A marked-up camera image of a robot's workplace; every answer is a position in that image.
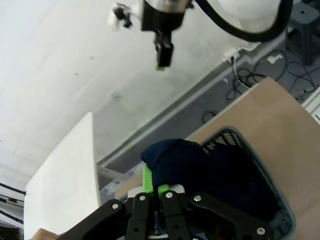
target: white wall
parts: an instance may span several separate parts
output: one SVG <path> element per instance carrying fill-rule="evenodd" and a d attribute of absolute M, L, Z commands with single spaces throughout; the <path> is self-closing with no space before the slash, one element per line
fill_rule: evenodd
<path fill-rule="evenodd" d="M 109 29 L 112 3 L 0 2 L 0 182 L 24 190 L 89 111 L 96 116 L 95 156 L 103 158 L 214 69 L 225 51 L 248 45 L 196 6 L 173 34 L 172 67 L 156 72 L 154 35 Z"/>

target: floor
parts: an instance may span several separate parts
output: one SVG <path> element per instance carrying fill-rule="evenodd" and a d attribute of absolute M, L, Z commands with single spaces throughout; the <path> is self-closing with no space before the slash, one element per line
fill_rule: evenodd
<path fill-rule="evenodd" d="M 291 54 L 290 52 L 286 51 L 283 45 L 280 45 L 278 48 L 285 52 L 287 56 L 288 62 L 301 62 L 298 57 Z M 254 66 L 251 66 L 248 63 L 244 63 L 243 65 L 239 66 L 241 68 L 248 68 L 249 70 L 253 70 Z M 279 59 L 274 64 L 269 63 L 266 59 L 263 59 L 257 69 L 256 73 L 263 74 L 269 76 L 273 79 L 278 78 L 281 74 L 282 70 L 285 67 L 285 59 Z M 320 67 L 320 58 L 316 59 L 313 62 L 312 66 L 306 67 L 308 71 L 311 71 L 315 68 Z M 289 65 L 288 69 L 296 75 L 303 75 L 305 74 L 305 70 L 302 66 L 299 66 L 296 63 Z M 316 70 L 310 74 L 312 80 L 316 86 L 320 85 L 320 70 Z M 134 147 L 128 150 L 126 153 L 121 155 L 118 159 L 110 163 L 107 168 L 126 173 L 136 164 L 141 162 L 140 153 L 149 145 L 156 143 L 163 139 L 170 139 L 170 138 L 185 138 L 190 135 L 192 132 L 197 130 L 201 125 L 202 122 L 202 115 L 205 111 L 212 111 L 214 113 L 218 113 L 223 110 L 227 105 L 231 103 L 231 101 L 226 99 L 227 93 L 233 88 L 232 82 L 234 79 L 234 75 L 230 74 L 228 76 L 228 83 L 224 81 L 220 81 L 208 91 L 206 91 L 203 95 L 201 95 L 198 99 L 194 102 L 189 104 L 186 108 L 181 110 L 178 114 L 172 117 L 169 121 L 167 121 L 164 125 L 159 127 L 153 133 L 145 137 L 139 143 L 137 143 Z M 296 77 L 290 74 L 288 71 L 285 71 L 283 76 L 279 79 L 278 83 L 285 88 L 287 91 L 291 89 Z M 310 89 L 312 85 L 305 79 L 299 79 L 294 88 L 292 89 L 291 93 L 296 94 L 299 91 Z M 244 86 L 239 86 L 238 88 L 242 93 L 246 91 Z M 205 116 L 205 121 L 209 120 L 211 115 L 208 113 Z"/>

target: stool leg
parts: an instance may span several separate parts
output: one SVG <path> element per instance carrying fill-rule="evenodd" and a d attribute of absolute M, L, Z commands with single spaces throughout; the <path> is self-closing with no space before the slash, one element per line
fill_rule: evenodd
<path fill-rule="evenodd" d="M 309 27 L 305 26 L 301 34 L 302 64 L 309 66 L 312 64 L 312 32 Z"/>

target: white cable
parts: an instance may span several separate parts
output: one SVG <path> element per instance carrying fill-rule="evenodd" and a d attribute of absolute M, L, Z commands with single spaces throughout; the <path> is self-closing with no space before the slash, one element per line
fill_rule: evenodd
<path fill-rule="evenodd" d="M 232 65 L 231 67 L 232 67 L 233 73 L 234 73 L 234 75 L 235 75 L 235 78 L 238 80 L 238 82 L 239 82 L 242 86 L 246 87 L 247 89 L 250 89 L 250 87 L 246 86 L 246 85 L 245 85 L 242 81 L 240 81 L 240 79 L 238 78 L 238 74 L 237 74 L 237 60 L 236 60 L 235 57 L 233 58 L 233 65 Z"/>

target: basket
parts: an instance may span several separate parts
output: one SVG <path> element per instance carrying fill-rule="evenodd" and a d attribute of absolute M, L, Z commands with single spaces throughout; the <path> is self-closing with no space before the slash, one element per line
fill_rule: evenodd
<path fill-rule="evenodd" d="M 203 150 L 208 154 L 215 147 L 219 146 L 217 143 L 224 144 L 226 146 L 238 146 L 245 151 L 249 159 L 252 160 L 260 176 L 265 180 L 266 185 L 274 194 L 274 197 L 278 203 L 279 210 L 276 212 L 274 219 L 269 222 L 271 228 L 273 229 L 273 239 L 288 239 L 296 228 L 296 218 L 283 193 L 276 186 L 253 148 L 236 128 L 229 126 L 224 127 L 219 132 L 214 134 L 209 140 L 207 140 L 202 145 Z"/>

